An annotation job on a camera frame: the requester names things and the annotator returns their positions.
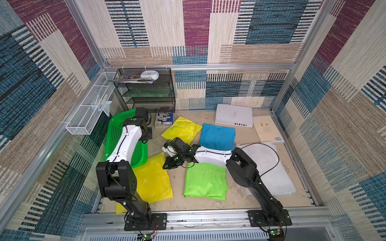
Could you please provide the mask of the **small yellow raincoat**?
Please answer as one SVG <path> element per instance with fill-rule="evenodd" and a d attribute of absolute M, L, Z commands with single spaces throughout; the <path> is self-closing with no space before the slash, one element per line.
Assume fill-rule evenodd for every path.
<path fill-rule="evenodd" d="M 180 138 L 183 142 L 190 145 L 195 136 L 202 130 L 202 126 L 179 116 L 174 124 L 161 134 L 166 140 Z"/>

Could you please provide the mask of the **large yellow raincoat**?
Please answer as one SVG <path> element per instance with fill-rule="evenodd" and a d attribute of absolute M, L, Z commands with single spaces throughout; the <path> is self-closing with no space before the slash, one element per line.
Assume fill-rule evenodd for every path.
<path fill-rule="evenodd" d="M 173 198 L 169 175 L 162 168 L 164 163 L 165 156 L 160 153 L 133 169 L 137 178 L 137 192 L 149 204 Z"/>

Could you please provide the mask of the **green perforated plastic basket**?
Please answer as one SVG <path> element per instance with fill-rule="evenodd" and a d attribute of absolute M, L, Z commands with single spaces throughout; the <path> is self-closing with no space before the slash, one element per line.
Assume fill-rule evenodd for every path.
<path fill-rule="evenodd" d="M 105 157 L 104 161 L 107 161 L 107 158 L 113 153 L 116 148 L 118 141 L 123 132 L 123 122 L 127 118 L 132 118 L 135 116 L 136 109 L 128 110 L 119 114 L 116 114 L 111 118 L 108 125 L 108 132 L 106 138 L 106 148 L 105 148 Z M 144 144 L 139 141 L 134 149 L 134 153 L 131 159 L 132 168 L 137 168 L 140 165 L 143 165 L 148 160 L 148 144 Z"/>

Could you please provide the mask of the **blue raincoat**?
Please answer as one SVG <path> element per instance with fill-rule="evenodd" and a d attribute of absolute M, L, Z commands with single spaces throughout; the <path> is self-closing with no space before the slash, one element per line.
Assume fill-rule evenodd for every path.
<path fill-rule="evenodd" d="M 235 148 L 236 131 L 234 128 L 204 124 L 199 145 L 220 151 L 231 151 Z"/>

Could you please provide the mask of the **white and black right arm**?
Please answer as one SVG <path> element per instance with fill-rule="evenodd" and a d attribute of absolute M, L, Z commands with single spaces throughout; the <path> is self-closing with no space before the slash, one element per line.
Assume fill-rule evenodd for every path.
<path fill-rule="evenodd" d="M 255 162 L 241 149 L 231 151 L 208 149 L 203 146 L 186 144 L 182 139 L 167 141 L 163 151 L 168 154 L 163 169 L 170 170 L 187 163 L 209 163 L 225 167 L 238 185 L 247 188 L 256 198 L 261 210 L 248 211 L 252 227 L 291 226 L 289 213 L 269 192 L 262 181 Z"/>

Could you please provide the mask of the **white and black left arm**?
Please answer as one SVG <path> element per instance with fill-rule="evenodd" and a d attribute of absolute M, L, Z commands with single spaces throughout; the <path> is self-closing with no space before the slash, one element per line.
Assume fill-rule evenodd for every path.
<path fill-rule="evenodd" d="M 119 124 L 120 138 L 106 161 L 99 162 L 96 174 L 102 197 L 123 206 L 125 230 L 150 230 L 154 226 L 150 205 L 137 192 L 137 178 L 131 166 L 139 141 L 148 141 L 149 112 L 143 107 Z"/>

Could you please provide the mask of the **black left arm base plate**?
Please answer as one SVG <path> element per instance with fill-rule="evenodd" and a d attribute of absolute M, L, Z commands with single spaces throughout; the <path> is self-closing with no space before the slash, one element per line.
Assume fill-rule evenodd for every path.
<path fill-rule="evenodd" d="M 124 231 L 163 231 L 167 226 L 167 213 L 152 213 L 150 216 L 127 214 Z"/>

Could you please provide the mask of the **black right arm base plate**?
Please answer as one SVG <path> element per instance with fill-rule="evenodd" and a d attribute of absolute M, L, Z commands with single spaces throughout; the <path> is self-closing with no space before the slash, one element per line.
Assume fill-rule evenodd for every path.
<path fill-rule="evenodd" d="M 286 209 L 276 214 L 270 214 L 264 210 L 249 210 L 247 212 L 252 227 L 291 226 L 292 220 Z"/>

